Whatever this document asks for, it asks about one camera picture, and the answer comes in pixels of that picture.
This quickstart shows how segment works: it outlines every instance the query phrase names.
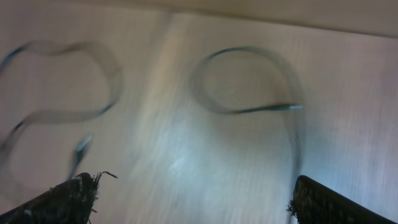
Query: light wood grain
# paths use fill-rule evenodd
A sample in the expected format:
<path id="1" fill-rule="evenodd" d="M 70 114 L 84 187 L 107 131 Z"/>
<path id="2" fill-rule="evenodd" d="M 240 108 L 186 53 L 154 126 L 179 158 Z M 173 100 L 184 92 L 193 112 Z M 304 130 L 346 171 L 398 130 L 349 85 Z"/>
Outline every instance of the light wood grain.
<path id="1" fill-rule="evenodd" d="M 285 222 L 292 158 L 280 113 L 213 114 L 188 87 L 203 57 L 253 45 L 285 57 L 302 83 L 302 174 L 398 221 L 396 40 L 69 2 L 35 7 L 43 11 L 30 14 L 28 26 L 2 24 L 2 35 L 17 43 L 99 40 L 123 64 L 124 90 L 98 119 L 30 127 L 1 171 L 2 212 L 63 181 L 75 144 L 93 133 L 78 171 L 120 177 L 101 180 L 93 223 Z M 0 79 L 0 133 L 32 110 L 105 103 L 96 72 L 79 55 L 21 55 Z M 284 99 L 280 71 L 253 55 L 223 55 L 207 72 L 209 92 L 228 106 Z"/>
<path id="2" fill-rule="evenodd" d="M 127 7 L 158 7 L 216 16 L 240 17 L 318 29 L 396 38 L 395 0 L 79 0 Z"/>

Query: wooden surface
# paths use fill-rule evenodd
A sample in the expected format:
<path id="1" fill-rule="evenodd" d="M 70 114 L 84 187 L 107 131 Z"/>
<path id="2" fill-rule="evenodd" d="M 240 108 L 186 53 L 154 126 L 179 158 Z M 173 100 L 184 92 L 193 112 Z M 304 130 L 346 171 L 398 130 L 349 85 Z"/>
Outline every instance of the wooden surface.
<path id="1" fill-rule="evenodd" d="M 0 9 L 1 55 L 31 39 L 98 40 L 124 69 L 121 101 L 102 117 L 24 133 L 0 170 L 0 212 L 62 182 L 73 148 L 92 133 L 78 171 L 119 176 L 101 180 L 92 223 L 285 222 L 292 153 L 281 114 L 213 114 L 188 87 L 208 54 L 253 45 L 281 54 L 302 83 L 301 174 L 398 222 L 396 40 L 69 2 L 3 0 Z M 267 60 L 233 53 L 207 72 L 225 105 L 284 100 Z M 0 134 L 39 108 L 97 108 L 106 96 L 87 58 L 21 55 L 0 79 Z"/>
<path id="2" fill-rule="evenodd" d="M 321 29 L 398 37 L 395 0 L 72 0 L 149 6 Z"/>

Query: thin wire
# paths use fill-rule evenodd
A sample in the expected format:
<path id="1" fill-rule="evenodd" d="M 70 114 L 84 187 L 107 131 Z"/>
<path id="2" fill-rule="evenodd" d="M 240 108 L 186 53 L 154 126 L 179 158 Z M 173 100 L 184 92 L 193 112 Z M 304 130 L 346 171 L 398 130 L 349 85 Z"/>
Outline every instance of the thin wire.
<path id="1" fill-rule="evenodd" d="M 39 110 L 26 116 L 7 135 L 0 145 L 0 158 L 5 158 L 11 151 L 19 136 L 30 124 L 77 123 L 94 119 L 109 109 L 118 101 L 122 91 L 121 67 L 108 48 L 97 42 L 78 42 L 74 44 L 58 44 L 47 40 L 34 40 L 9 52 L 0 62 L 0 78 L 9 62 L 21 52 L 30 52 L 44 56 L 56 56 L 72 52 L 84 52 L 90 56 L 103 71 L 109 88 L 109 102 L 104 108 L 86 111 L 70 110 Z"/>
<path id="2" fill-rule="evenodd" d="M 285 75 L 287 83 L 290 87 L 288 92 L 290 98 L 293 99 L 294 103 L 277 103 L 274 105 L 265 105 L 255 108 L 232 110 L 224 107 L 223 105 L 220 105 L 211 97 L 209 97 L 206 94 L 203 84 L 204 74 L 206 72 L 209 63 L 218 55 L 227 52 L 237 52 L 237 51 L 253 53 L 258 56 L 264 57 L 273 62 L 274 64 L 276 64 L 281 70 L 282 74 Z M 289 192 L 289 197 L 292 198 L 293 195 L 291 194 L 293 193 L 294 190 L 294 183 L 297 177 L 299 176 L 302 166 L 301 158 L 303 157 L 304 153 L 302 151 L 302 148 L 305 139 L 305 127 L 304 127 L 305 114 L 303 108 L 304 104 L 303 93 L 299 85 L 298 77 L 295 74 L 292 67 L 289 65 L 289 63 L 287 63 L 286 60 L 283 57 L 281 57 L 279 54 L 271 50 L 262 49 L 259 47 L 233 47 L 224 50 L 219 50 L 207 56 L 199 63 L 199 65 L 194 70 L 191 76 L 190 86 L 193 96 L 199 102 L 199 104 L 201 104 L 206 109 L 218 114 L 246 114 L 246 113 L 259 112 L 259 111 L 286 111 L 286 110 L 301 109 L 295 111 L 294 113 L 289 113 L 289 115 L 291 116 L 285 117 L 285 118 L 290 118 L 289 120 L 285 119 L 285 125 L 287 126 L 287 131 L 289 132 L 290 136 L 289 139 L 291 145 L 293 146 L 292 152 L 294 154 L 294 164 L 292 166 L 292 176 L 290 180 L 290 192 Z M 288 214 L 287 223 L 291 222 L 292 218 Z"/>

